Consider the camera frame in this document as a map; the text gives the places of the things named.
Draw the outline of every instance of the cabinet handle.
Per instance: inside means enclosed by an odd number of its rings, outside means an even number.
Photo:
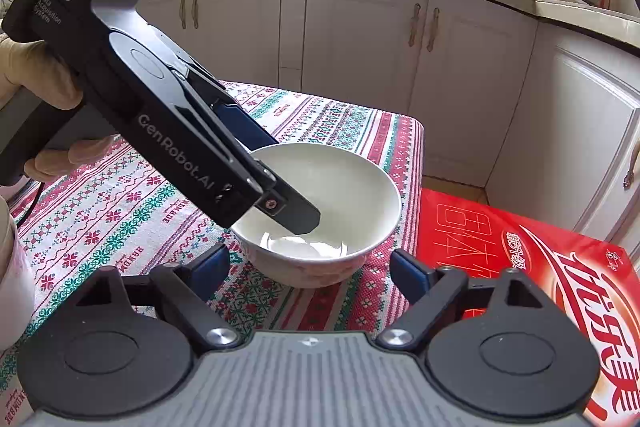
[[[440,8],[433,9],[433,21],[431,21],[431,28],[429,32],[429,42],[427,43],[427,51],[433,51],[433,44],[436,41],[438,35],[438,18],[440,17]]]
[[[193,0],[191,3],[191,18],[193,19],[193,27],[198,29],[198,0]]]
[[[187,29],[187,18],[184,14],[184,0],[180,0],[180,11],[178,12],[178,17],[180,17],[180,22],[182,23],[182,29]]]
[[[636,168],[636,160],[638,159],[638,153],[640,153],[640,140],[634,145],[634,149],[631,151],[631,160],[629,162],[629,170],[626,172],[622,186],[625,190],[631,188],[634,182],[634,169]]]
[[[420,20],[420,8],[421,6],[416,3],[414,6],[414,16],[411,19],[411,31],[409,31],[409,47],[412,48],[415,44],[415,34],[418,32],[418,20]]]

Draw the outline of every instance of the human hand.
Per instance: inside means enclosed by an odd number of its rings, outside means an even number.
[[[22,86],[58,109],[73,109],[82,100],[71,72],[45,42],[15,42],[0,35],[0,110]],[[53,182],[82,164],[101,159],[113,138],[79,140],[68,151],[43,150],[24,164],[24,172],[34,180]]]

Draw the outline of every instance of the bowl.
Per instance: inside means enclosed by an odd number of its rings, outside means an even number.
[[[244,253],[270,279],[319,288],[349,278],[396,228],[396,184],[362,156],[330,145],[280,143],[257,149],[264,162],[320,210],[320,224],[293,235],[251,208],[232,227]]]

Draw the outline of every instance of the red package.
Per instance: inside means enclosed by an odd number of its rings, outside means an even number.
[[[417,257],[431,267],[462,268],[470,277],[496,277],[512,266],[524,270],[600,356],[600,379],[585,416],[607,427],[640,418],[640,282],[623,248],[423,189]]]

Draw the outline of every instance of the table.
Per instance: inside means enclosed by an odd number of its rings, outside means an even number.
[[[277,140],[342,147],[385,169],[402,198],[396,231],[349,280],[318,290],[286,287],[255,270],[230,231],[214,224],[125,140],[117,139],[102,161],[47,186],[20,228],[36,278],[35,311],[23,338],[0,357],[0,393],[15,383],[20,344],[97,267],[115,265],[123,275],[147,273],[160,263],[188,262],[216,241],[228,246],[231,269],[210,305],[244,334],[255,328],[376,334],[406,309],[389,277],[388,258],[394,248],[415,251],[421,124],[307,94],[226,86]],[[14,217],[24,213],[35,191],[34,185],[12,205]]]

